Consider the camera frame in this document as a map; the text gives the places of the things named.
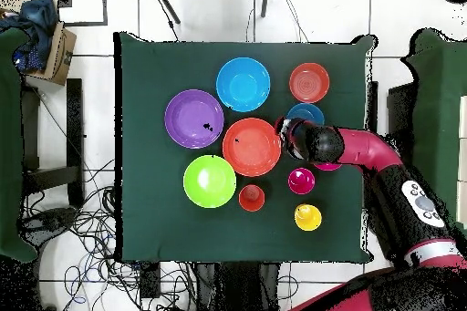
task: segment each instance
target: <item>pink bowl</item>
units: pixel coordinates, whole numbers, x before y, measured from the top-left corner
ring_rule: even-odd
[[[298,168],[288,176],[288,187],[293,193],[307,194],[315,186],[315,176],[305,168]]]
[[[334,171],[342,166],[339,163],[314,163],[314,165],[321,171]]]

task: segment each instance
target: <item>dark green tablecloth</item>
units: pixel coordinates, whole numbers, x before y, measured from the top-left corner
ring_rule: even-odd
[[[266,175],[237,175],[234,197],[218,209],[203,209],[182,187],[188,164],[203,154],[222,156],[226,131],[211,146],[189,150],[176,144],[164,127],[164,112],[178,92],[198,88],[216,96],[219,69],[234,57],[252,57],[271,77],[264,105],[247,113],[223,106],[226,127],[257,117],[273,124],[297,103],[288,80],[304,62],[327,69],[330,89],[317,103],[326,124],[361,129],[365,117],[365,55],[373,37],[355,44],[147,43],[121,33],[123,117],[123,259],[179,261],[339,261],[364,263],[360,249],[362,179],[357,169],[318,171],[315,189],[305,196],[289,191],[287,176],[304,163],[283,154]],[[265,190],[265,206],[256,213],[238,204],[238,192],[254,182]],[[298,229],[299,203],[317,206],[323,215],[314,232]]]
[[[31,262],[36,250],[18,235],[23,187],[21,136],[21,77],[13,53],[28,37],[20,29],[0,33],[0,254]]]
[[[423,29],[413,36],[406,60],[418,87],[412,162],[455,218],[459,110],[461,97],[467,95],[467,43],[449,40],[435,29]]]

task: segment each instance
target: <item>blue bowl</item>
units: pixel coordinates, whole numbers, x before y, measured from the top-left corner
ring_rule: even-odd
[[[315,105],[310,103],[299,103],[294,105],[287,113],[287,119],[302,118],[310,120],[317,125],[325,123],[323,112]]]
[[[252,111],[260,107],[271,87],[265,66],[249,57],[228,61],[217,75],[217,95],[221,102],[235,111]]]

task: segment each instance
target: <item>tiled floor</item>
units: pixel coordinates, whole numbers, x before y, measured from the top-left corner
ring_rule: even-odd
[[[253,40],[253,19],[248,32],[246,24],[252,9],[252,0],[170,0],[182,24],[175,26],[180,40],[186,41],[236,41]],[[61,10],[67,22],[102,21],[100,0],[74,0],[75,7]],[[432,26],[447,36],[457,39],[467,37],[467,8],[449,4],[444,0],[292,0],[299,16],[300,25],[309,41],[348,43],[356,36],[372,34],[379,44],[373,53],[373,79],[379,82],[378,133],[387,132],[386,96],[389,88],[411,81],[411,73],[400,62],[400,57],[409,51],[410,37],[421,27]],[[127,31],[146,40],[173,40],[167,19],[156,0],[107,0],[108,24],[106,26],[75,26],[69,29],[77,34],[69,71],[70,78],[83,79],[85,110],[85,161],[90,169],[87,177],[94,174],[108,161],[115,158],[114,144],[114,72],[112,32]],[[262,18],[261,0],[256,0],[256,42],[297,41],[298,32],[285,0],[269,0],[267,14]],[[60,126],[66,128],[63,88],[39,80],[29,79],[39,86],[43,100],[49,106]],[[47,112],[40,110],[41,166],[62,166],[66,160],[66,139]],[[114,181],[114,164],[98,174],[98,187],[111,185]],[[94,185],[87,183],[87,192]],[[55,188],[39,206],[42,208],[67,205],[66,188]],[[89,206],[98,207],[97,200]],[[378,242],[372,233],[368,234],[368,249],[375,255],[369,264],[292,264],[291,275],[298,281],[298,287],[291,284],[296,293],[292,298],[281,299],[282,311],[296,306],[329,288],[345,282],[365,271],[388,266],[382,257]],[[69,301],[64,278],[71,265],[78,265],[87,254],[83,244],[72,233],[64,233],[52,240],[43,255],[40,268],[41,293],[48,304],[55,304],[61,310]],[[175,263],[164,263],[164,272],[178,269]],[[173,290],[176,275],[166,275],[163,289]],[[288,264],[283,264],[281,275],[288,274]],[[67,275],[68,290],[74,276]],[[91,304],[99,299],[105,282],[89,282],[80,288],[79,302],[73,303],[68,311],[90,311]],[[288,296],[289,284],[282,280],[278,286],[279,298]],[[136,290],[130,292],[137,297]],[[180,293],[178,306],[188,306],[188,296]],[[116,287],[105,291],[96,301],[94,311],[139,311],[127,294]],[[143,307],[155,310],[157,304],[166,302],[159,299],[150,303],[143,300]]]

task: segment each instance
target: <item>lime green bowl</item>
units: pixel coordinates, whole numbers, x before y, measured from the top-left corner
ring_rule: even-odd
[[[202,208],[218,208],[235,193],[235,171],[224,158],[203,155],[183,174],[183,189],[192,202]]]

